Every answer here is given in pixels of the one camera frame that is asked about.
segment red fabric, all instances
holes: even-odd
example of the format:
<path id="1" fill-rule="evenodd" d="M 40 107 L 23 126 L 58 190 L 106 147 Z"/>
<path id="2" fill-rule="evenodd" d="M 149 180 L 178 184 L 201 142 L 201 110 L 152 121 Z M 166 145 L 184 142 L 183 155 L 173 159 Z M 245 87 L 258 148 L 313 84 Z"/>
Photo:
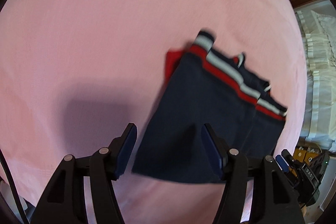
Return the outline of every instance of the red fabric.
<path id="1" fill-rule="evenodd" d="M 283 116 L 280 116 L 280 115 L 277 115 L 275 114 L 274 112 L 268 110 L 267 108 L 264 108 L 263 106 L 261 105 L 256 105 L 255 107 L 256 110 L 274 118 L 274 119 L 277 119 L 277 120 L 280 120 L 280 121 L 285 121 L 286 120 L 286 117 L 283 117 Z"/>
<path id="2" fill-rule="evenodd" d="M 234 91 L 237 93 L 237 95 L 251 103 L 256 105 L 257 104 L 257 99 L 253 98 L 247 94 L 245 94 L 244 92 L 242 92 L 240 90 L 240 87 L 238 85 L 238 83 L 236 81 L 234 81 L 231 77 L 229 77 L 227 74 L 225 74 L 223 71 L 221 71 L 220 69 L 214 67 L 212 64 L 210 64 L 207 60 L 206 60 L 206 56 L 207 56 L 207 52 L 199 46 L 196 45 L 192 45 L 189 49 L 189 52 L 199 56 L 202 59 L 202 65 L 203 68 L 208 71 L 209 73 L 211 73 L 212 75 L 216 76 L 217 78 L 221 79 L 224 83 L 226 83 L 227 85 L 229 85 L 231 88 L 234 89 Z"/>
<path id="3" fill-rule="evenodd" d="M 235 56 L 235 57 L 233 58 L 233 61 L 234 61 L 234 63 L 238 64 L 238 63 L 239 63 L 239 58 Z"/>
<path id="4" fill-rule="evenodd" d="M 165 64 L 165 83 L 169 82 L 169 79 L 173 75 L 177 66 L 180 63 L 180 60 L 187 51 L 168 51 L 166 54 L 166 64 Z"/>

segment blue cloth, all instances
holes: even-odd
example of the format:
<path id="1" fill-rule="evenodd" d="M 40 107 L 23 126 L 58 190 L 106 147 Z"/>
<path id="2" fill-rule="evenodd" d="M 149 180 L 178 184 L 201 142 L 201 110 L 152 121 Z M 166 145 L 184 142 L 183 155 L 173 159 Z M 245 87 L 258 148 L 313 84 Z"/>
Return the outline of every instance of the blue cloth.
<path id="1" fill-rule="evenodd" d="M 234 60 L 214 49 L 209 51 L 218 63 L 225 63 L 226 70 L 237 71 L 247 86 L 259 91 L 260 98 L 286 111 L 264 91 L 269 86 L 267 81 L 248 71 L 244 64 L 238 67 Z M 201 140 L 205 123 L 230 147 L 248 157 L 261 159 L 275 148 L 285 120 L 257 111 L 254 104 L 239 97 L 232 88 L 234 84 L 226 84 L 214 74 L 216 71 L 210 73 L 203 67 L 203 53 L 183 55 L 146 128 L 132 168 L 134 173 L 182 183 L 222 183 L 213 173 Z"/>

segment black cable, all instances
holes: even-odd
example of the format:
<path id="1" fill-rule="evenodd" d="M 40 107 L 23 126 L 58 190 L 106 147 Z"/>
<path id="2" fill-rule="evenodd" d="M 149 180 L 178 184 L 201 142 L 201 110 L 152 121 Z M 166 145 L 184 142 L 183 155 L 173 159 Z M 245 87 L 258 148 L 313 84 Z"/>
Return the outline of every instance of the black cable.
<path id="1" fill-rule="evenodd" d="M 14 183 L 11 171 L 9 170 L 8 164 L 7 164 L 6 160 L 5 160 L 5 157 L 4 157 L 1 149 L 0 149 L 0 163 L 1 163 L 1 165 L 2 165 L 2 167 L 4 169 L 4 171 L 5 171 L 5 174 L 7 176 L 7 180 L 8 180 L 10 189 L 12 191 L 16 207 L 17 207 L 17 209 L 19 211 L 19 214 L 20 214 L 20 216 L 22 218 L 22 221 L 23 221 L 24 224 L 29 224 L 29 221 L 27 219 L 25 211 L 23 210 L 23 207 L 22 207 L 22 204 L 21 204 L 21 201 L 20 201 L 20 198 L 19 198 L 19 194 L 17 193 L 17 190 L 16 190 L 16 187 L 15 187 L 15 183 Z"/>

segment bed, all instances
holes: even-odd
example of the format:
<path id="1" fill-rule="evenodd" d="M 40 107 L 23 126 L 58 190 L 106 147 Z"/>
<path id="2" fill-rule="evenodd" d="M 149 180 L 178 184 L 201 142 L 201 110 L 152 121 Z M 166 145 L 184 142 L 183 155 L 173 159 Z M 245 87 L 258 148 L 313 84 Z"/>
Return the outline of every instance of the bed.
<path id="1" fill-rule="evenodd" d="M 336 18 L 296 12 L 307 65 L 307 97 L 300 137 L 336 151 Z"/>
<path id="2" fill-rule="evenodd" d="M 162 91 L 165 53 L 203 27 L 216 33 L 217 48 L 245 52 L 246 67 L 270 80 L 288 107 L 275 155 L 292 153 L 307 78 L 289 0 L 8 0 L 0 12 L 1 150 L 19 194 L 36 205 L 64 155 L 91 155 L 128 122 L 140 140 Z M 212 222 L 223 185 L 142 177 L 130 172 L 133 160 L 114 183 L 126 223 Z"/>

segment screw head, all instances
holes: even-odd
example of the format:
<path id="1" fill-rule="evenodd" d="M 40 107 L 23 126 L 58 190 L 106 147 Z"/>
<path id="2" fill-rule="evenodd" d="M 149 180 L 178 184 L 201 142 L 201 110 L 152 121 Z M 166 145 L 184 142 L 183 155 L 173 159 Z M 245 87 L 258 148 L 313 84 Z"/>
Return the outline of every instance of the screw head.
<path id="1" fill-rule="evenodd" d="M 73 156 L 70 155 L 70 154 L 68 154 L 68 155 L 66 155 L 66 156 L 64 157 L 64 160 L 65 160 L 65 161 L 70 161 L 70 160 L 72 160 L 72 158 L 73 158 Z"/>
<path id="2" fill-rule="evenodd" d="M 265 157 L 265 159 L 268 161 L 268 162 L 273 162 L 274 161 L 274 158 L 271 156 L 271 155 L 267 155 Z"/>
<path id="3" fill-rule="evenodd" d="M 229 150 L 229 153 L 230 153 L 231 155 L 237 156 L 237 155 L 239 154 L 239 151 L 238 151 L 237 149 L 235 149 L 235 148 L 231 148 L 231 149 Z"/>
<path id="4" fill-rule="evenodd" d="M 109 149 L 107 147 L 102 147 L 99 149 L 99 153 L 100 154 L 107 154 L 109 151 Z"/>

